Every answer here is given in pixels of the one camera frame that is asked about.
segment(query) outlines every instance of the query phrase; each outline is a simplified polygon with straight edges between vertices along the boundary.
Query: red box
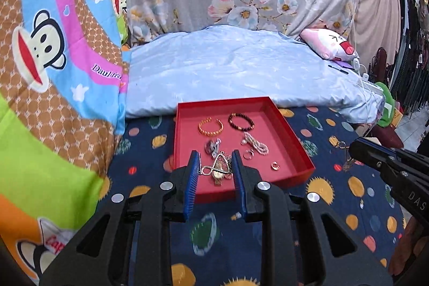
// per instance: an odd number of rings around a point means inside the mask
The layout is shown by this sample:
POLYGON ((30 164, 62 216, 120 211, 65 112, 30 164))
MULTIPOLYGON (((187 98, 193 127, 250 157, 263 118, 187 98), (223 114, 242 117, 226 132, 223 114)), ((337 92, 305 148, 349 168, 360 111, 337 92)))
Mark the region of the red box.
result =
MULTIPOLYGON (((221 140, 219 149, 228 155, 238 149, 243 164, 258 169, 264 181, 289 188, 304 183, 315 170, 297 136, 269 97, 179 103, 174 139, 174 168, 186 166, 193 150, 201 154, 202 166, 213 164, 211 155, 204 151, 210 138, 198 130, 198 124, 207 117, 212 117, 212 122, 205 123, 203 130, 218 130, 216 119, 224 124, 224 130, 213 137, 214 140, 221 140), (250 149, 250 145, 242 145, 244 133, 229 125, 228 117, 231 113, 243 113, 253 120, 255 127, 250 134, 268 146, 269 154, 261 155, 254 150, 255 155, 251 160, 243 159, 243 154, 250 149), (280 165, 277 171, 271 168, 274 161, 280 165)), ((249 126, 246 120, 239 117, 235 117, 233 122, 237 126, 249 126)), ((197 203, 229 200, 234 196, 233 180, 224 178, 222 185, 214 185, 212 176, 199 176, 195 198, 197 203)))

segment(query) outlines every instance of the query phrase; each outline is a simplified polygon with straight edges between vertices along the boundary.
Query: beaded bracelet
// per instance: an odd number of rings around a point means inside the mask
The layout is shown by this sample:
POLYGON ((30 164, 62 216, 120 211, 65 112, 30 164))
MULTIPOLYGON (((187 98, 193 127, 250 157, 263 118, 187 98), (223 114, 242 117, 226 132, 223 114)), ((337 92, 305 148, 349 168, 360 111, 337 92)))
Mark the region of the beaded bracelet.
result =
POLYGON ((208 137, 213 137, 213 136, 217 136, 217 135, 219 135, 222 131, 223 131, 223 129, 224 129, 224 124, 222 124, 222 122, 219 120, 219 119, 216 119, 216 122, 219 124, 219 126, 220 126, 220 129, 219 130, 217 130, 217 131, 213 131, 213 132, 208 132, 208 131, 206 131, 206 130, 203 130, 202 128, 201 128, 201 125, 202 124, 204 124, 204 123, 206 123, 206 122, 211 122, 212 121, 212 117, 208 117, 207 119, 205 119, 205 120, 203 120, 203 121, 201 121, 199 124, 198 124, 198 130, 200 131, 200 133, 201 134, 203 134, 204 136, 208 136, 208 137))
POLYGON ((247 115, 244 115, 242 113, 231 113, 230 116, 228 117, 228 123, 235 129, 235 130, 239 130, 239 131, 250 131, 253 130, 253 128, 255 127, 255 123, 253 122, 252 119, 250 119, 247 115), (248 121, 248 123, 250 124, 250 126, 248 128, 242 128, 240 126, 235 125, 232 122, 233 117, 240 117, 243 118, 244 120, 248 121))

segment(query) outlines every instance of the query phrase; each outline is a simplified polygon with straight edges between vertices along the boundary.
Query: pink pillow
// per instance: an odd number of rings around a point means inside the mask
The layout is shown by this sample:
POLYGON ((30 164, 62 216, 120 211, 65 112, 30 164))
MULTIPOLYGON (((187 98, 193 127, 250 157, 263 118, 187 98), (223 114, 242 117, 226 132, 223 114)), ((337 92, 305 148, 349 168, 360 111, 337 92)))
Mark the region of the pink pillow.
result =
POLYGON ((359 58, 351 44, 338 33, 324 28, 306 28, 301 32, 301 38, 321 58, 333 61, 352 61, 359 58))

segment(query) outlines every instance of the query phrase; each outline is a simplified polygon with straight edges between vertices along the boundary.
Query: silver screw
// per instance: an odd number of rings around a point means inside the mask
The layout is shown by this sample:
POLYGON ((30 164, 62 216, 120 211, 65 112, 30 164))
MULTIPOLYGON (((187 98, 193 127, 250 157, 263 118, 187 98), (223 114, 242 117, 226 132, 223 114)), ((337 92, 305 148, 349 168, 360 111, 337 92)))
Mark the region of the silver screw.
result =
POLYGON ((265 181, 259 182, 257 186, 260 190, 269 190, 271 188, 271 184, 265 181))
POLYGON ((320 200, 320 195, 317 193, 308 193, 307 199, 311 202, 318 202, 320 200))
POLYGON ((123 196, 121 193, 117 193, 117 194, 112 195, 112 201, 113 201, 114 203, 119 203, 119 202, 121 202, 123 199, 124 199, 124 196, 123 196))
POLYGON ((161 188, 162 190, 170 190, 170 189, 172 189, 172 188, 173 188, 173 183, 171 183, 171 182, 162 182, 162 183, 160 184, 160 188, 161 188))

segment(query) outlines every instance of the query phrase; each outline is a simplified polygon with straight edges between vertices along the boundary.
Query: pink stripe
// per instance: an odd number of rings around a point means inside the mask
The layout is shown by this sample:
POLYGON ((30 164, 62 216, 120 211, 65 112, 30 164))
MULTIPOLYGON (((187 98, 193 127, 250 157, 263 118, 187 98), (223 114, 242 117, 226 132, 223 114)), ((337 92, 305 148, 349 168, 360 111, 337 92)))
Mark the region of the pink stripe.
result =
POLYGON ((85 71, 91 79, 101 85, 116 85, 119 86, 121 79, 103 77, 99 73, 92 70, 93 67, 100 67, 105 72, 122 75, 122 67, 116 66, 107 62, 98 53, 93 51, 87 44, 78 16, 75 11, 75 0, 56 0, 60 14, 65 36, 69 43, 69 52, 72 62, 80 69, 85 71), (66 5, 69 6, 70 13, 64 15, 66 5))
POLYGON ((127 89, 128 89, 128 75, 123 75, 122 76, 122 82, 124 84, 119 88, 119 93, 126 94, 127 93, 127 89))

